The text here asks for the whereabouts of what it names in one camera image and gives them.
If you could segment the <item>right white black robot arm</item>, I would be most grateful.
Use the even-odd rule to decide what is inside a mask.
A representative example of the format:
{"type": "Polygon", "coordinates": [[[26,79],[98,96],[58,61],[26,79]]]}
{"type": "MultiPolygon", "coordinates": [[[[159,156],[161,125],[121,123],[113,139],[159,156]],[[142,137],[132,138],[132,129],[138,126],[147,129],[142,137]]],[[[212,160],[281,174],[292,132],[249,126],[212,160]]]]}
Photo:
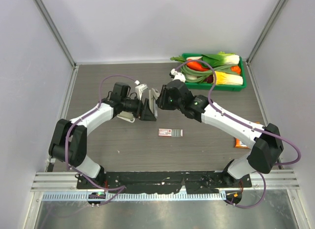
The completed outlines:
{"type": "Polygon", "coordinates": [[[231,160],[223,170],[222,181],[234,187],[247,174],[260,172],[268,174],[277,162],[284,147],[277,136],[277,126],[252,123],[220,107],[203,95],[193,95],[186,84],[173,80],[162,86],[157,99],[162,110],[179,110],[185,117],[214,126],[239,139],[250,152],[231,160]]]}

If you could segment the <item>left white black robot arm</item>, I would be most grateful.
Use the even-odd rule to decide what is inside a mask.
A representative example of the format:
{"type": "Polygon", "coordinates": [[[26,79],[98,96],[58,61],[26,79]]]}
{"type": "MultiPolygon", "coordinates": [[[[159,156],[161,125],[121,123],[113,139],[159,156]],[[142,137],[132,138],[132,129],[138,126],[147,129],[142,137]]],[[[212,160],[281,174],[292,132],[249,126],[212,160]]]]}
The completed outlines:
{"type": "Polygon", "coordinates": [[[105,171],[87,155],[88,135],[103,123],[124,112],[131,114],[132,119],[157,120],[150,110],[149,100],[142,101],[139,94],[131,98],[130,90],[128,84],[117,82],[108,96],[85,114],[71,120],[57,121],[48,150],[49,156],[85,175],[88,184],[94,189],[104,186],[105,171]]]}

